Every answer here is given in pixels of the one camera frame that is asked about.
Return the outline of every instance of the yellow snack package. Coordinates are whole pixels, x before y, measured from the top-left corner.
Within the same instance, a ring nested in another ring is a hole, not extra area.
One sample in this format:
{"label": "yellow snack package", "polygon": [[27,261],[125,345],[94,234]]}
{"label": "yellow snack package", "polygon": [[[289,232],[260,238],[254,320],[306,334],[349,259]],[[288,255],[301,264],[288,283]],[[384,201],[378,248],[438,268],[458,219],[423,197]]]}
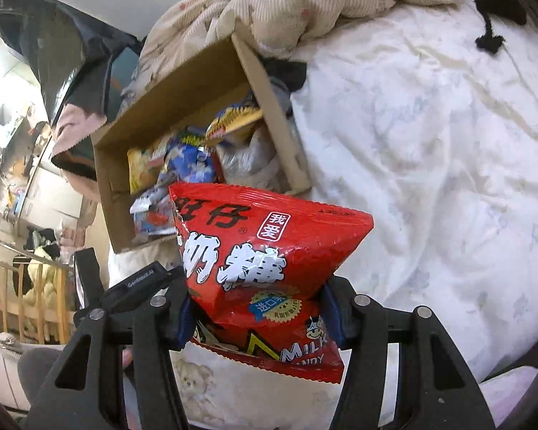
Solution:
{"label": "yellow snack package", "polygon": [[221,110],[205,132],[205,145],[211,147],[222,140],[229,140],[234,145],[249,142],[256,127],[256,122],[263,117],[263,111],[249,94],[238,104],[232,104]]}
{"label": "yellow snack package", "polygon": [[175,133],[168,132],[145,150],[133,147],[127,151],[131,194],[138,194],[156,184],[172,137],[175,137]]}

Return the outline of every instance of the person's knee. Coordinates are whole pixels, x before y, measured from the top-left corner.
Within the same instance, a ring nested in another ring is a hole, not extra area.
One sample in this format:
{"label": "person's knee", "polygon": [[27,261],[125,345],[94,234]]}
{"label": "person's knee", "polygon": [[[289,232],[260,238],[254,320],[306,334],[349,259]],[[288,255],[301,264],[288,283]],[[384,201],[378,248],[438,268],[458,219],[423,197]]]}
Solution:
{"label": "person's knee", "polygon": [[61,351],[49,347],[36,347],[25,351],[18,360],[20,385],[30,404],[38,396],[38,391]]}

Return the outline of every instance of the pink cloth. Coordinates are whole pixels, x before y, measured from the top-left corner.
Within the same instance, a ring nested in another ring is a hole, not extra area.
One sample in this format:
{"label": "pink cloth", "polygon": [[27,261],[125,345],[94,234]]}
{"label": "pink cloth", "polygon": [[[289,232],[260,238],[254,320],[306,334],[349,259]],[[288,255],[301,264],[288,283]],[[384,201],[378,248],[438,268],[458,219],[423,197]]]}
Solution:
{"label": "pink cloth", "polygon": [[[65,105],[53,131],[56,143],[52,150],[52,156],[70,150],[102,127],[106,121],[107,117],[103,114],[86,113],[79,106]],[[98,183],[69,171],[63,171],[62,174],[77,193],[92,201],[100,202]]]}
{"label": "pink cloth", "polygon": [[70,173],[69,171],[62,171],[62,175],[64,178],[66,178],[72,189],[75,190],[78,194],[80,193],[86,199],[98,202],[98,204],[102,203],[98,183],[92,181],[91,179],[84,178],[83,176],[78,176],[74,173]]}
{"label": "pink cloth", "polygon": [[105,114],[86,113],[79,106],[65,105],[54,128],[56,144],[52,155],[70,150],[74,145],[102,127],[107,120]]}

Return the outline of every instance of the red candy bag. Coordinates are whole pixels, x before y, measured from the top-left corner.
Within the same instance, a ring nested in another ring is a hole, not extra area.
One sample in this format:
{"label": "red candy bag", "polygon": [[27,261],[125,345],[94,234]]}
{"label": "red candy bag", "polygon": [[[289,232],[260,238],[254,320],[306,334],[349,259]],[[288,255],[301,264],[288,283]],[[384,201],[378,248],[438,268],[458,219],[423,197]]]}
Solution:
{"label": "red candy bag", "polygon": [[262,369],[340,383],[343,362],[314,296],[372,217],[248,187],[177,182],[169,191],[204,314],[194,340]]}

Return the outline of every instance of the cardboard box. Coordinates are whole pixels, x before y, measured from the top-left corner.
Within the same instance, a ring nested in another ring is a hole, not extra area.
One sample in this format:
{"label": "cardboard box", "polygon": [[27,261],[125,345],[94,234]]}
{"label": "cardboard box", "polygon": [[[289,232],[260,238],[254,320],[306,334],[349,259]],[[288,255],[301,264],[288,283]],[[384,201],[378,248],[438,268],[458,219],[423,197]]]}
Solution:
{"label": "cardboard box", "polygon": [[206,128],[219,110],[241,100],[250,87],[263,110],[291,193],[310,189],[301,146],[287,126],[265,68],[244,39],[246,34],[234,33],[205,48],[92,137],[102,208],[116,253],[134,247],[128,149],[148,146],[173,126]]}

